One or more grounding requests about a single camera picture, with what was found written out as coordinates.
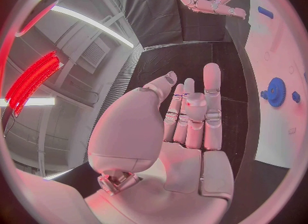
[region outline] air vent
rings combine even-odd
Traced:
[[[109,50],[108,46],[100,38],[96,38],[82,53],[81,57],[97,68]]]

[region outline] cable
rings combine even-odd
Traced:
[[[9,131],[11,130],[11,128],[13,127],[13,125],[15,124],[15,117],[14,117],[14,115],[13,114],[11,114],[11,116],[13,117],[13,124],[11,125],[11,127],[8,129],[8,131],[6,132],[6,134],[4,134],[3,136],[4,137],[6,137],[7,136],[7,134],[9,133]]]
[[[99,101],[100,97],[99,97],[99,94],[98,94],[97,92],[95,92],[95,91],[90,91],[90,90],[86,90],[86,89],[80,87],[79,85],[76,85],[75,83],[73,83],[73,81],[71,81],[70,84],[71,84],[71,85],[74,85],[74,86],[76,86],[77,88],[82,89],[82,90],[84,90],[84,91],[94,93],[94,94],[96,95],[96,97],[97,97],[97,101],[94,102],[93,104],[96,104],[96,103]]]

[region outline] red light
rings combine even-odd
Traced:
[[[16,117],[30,96],[59,68],[60,61],[53,51],[35,62],[17,79],[5,96]]]

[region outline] fluorescent light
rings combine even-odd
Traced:
[[[6,107],[8,103],[4,98],[0,98],[0,107]],[[54,97],[51,98],[29,98],[25,106],[45,106],[54,105]]]
[[[54,175],[45,177],[44,179],[51,180],[51,179],[54,179],[54,178],[56,178],[56,177],[58,177],[58,176],[60,176],[60,175],[66,174],[67,172],[69,172],[69,171],[71,171],[71,170],[73,170],[73,169],[70,169],[70,170],[68,170],[68,171],[65,171],[65,172],[62,172],[62,173],[59,173],[59,174],[54,174]]]
[[[115,33],[113,30],[110,30],[108,27],[100,24],[99,22],[94,21],[93,19],[86,17],[85,15],[82,15],[80,13],[74,12],[72,10],[69,10],[67,8],[64,7],[59,7],[59,6],[54,6],[53,8],[51,8],[52,11],[57,11],[57,12],[61,12],[67,15],[70,15],[72,17],[78,18],[79,20],[82,20],[84,22],[87,22],[103,31],[105,31],[106,33],[114,36],[115,38],[117,38],[118,40],[120,40],[121,42],[125,43],[126,45],[128,45],[129,47],[133,48],[133,43],[131,43],[130,41],[126,40],[124,37],[120,36],[119,34]]]

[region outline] blue plastic part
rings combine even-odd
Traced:
[[[280,107],[286,95],[284,81],[280,78],[273,78],[267,88],[268,102],[273,107]]]
[[[296,91],[292,93],[292,99],[293,101],[295,101],[296,103],[300,102],[300,94],[297,93]]]
[[[266,10],[266,9],[263,8],[263,7],[258,7],[258,11],[259,11],[260,13],[264,14],[265,16],[270,17],[271,19],[274,18],[274,14],[273,14],[271,11],[268,11],[268,10]]]
[[[267,100],[267,90],[261,91],[261,95],[260,95],[263,99]]]

